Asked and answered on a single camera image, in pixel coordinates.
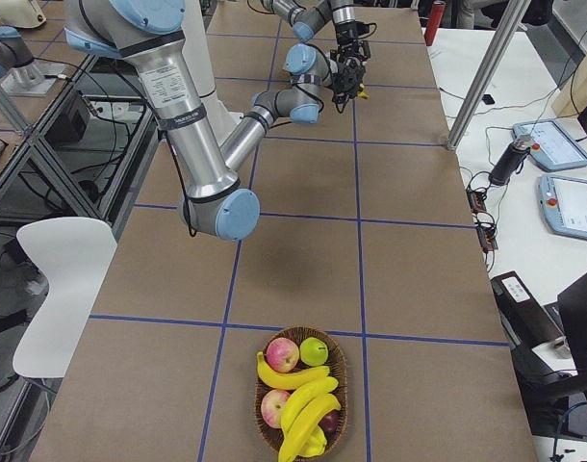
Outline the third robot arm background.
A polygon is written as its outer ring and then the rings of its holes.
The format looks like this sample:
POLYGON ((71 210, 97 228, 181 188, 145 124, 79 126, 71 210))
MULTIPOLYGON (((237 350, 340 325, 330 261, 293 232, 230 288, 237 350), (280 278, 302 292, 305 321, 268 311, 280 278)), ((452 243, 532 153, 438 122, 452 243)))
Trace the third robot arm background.
POLYGON ((44 97, 54 85, 12 26, 0 26, 0 82, 12 96, 44 97))

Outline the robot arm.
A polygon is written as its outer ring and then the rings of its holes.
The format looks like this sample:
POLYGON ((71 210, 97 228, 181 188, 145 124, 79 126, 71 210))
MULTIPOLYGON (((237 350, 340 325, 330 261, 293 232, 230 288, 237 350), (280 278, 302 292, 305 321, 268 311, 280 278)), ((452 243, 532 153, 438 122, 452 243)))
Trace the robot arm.
POLYGON ((123 60, 137 71, 147 104, 177 155, 183 181, 180 207, 190 232, 240 241, 256 227, 257 195, 242 187, 238 169, 281 117, 314 124, 323 109, 319 92, 328 88, 342 108, 360 95, 370 48, 351 1, 321 1, 312 8, 295 1, 265 1, 267 13, 286 20, 298 39, 285 68, 290 87, 257 94, 251 109, 219 141, 183 56, 183 1, 67 1, 68 44, 86 54, 123 60))
POLYGON ((356 19, 353 1, 319 1, 312 7, 289 0, 261 0, 260 4, 263 13, 276 14, 288 22, 294 35, 304 43, 332 23, 337 48, 330 51, 330 58, 338 63, 347 59, 365 63, 371 57, 369 44, 361 32, 367 24, 356 19))

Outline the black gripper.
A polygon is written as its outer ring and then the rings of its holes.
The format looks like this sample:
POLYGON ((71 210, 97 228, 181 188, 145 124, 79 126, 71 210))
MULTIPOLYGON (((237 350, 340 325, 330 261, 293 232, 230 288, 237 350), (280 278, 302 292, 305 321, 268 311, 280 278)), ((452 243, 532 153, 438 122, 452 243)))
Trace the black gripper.
POLYGON ((331 85, 334 99, 352 99, 363 90, 366 67, 356 60, 345 63, 330 62, 331 85))
POLYGON ((338 48, 334 51, 335 61, 356 59, 367 61, 370 58, 370 47, 364 35, 370 32, 370 24, 351 20, 335 25, 338 48))

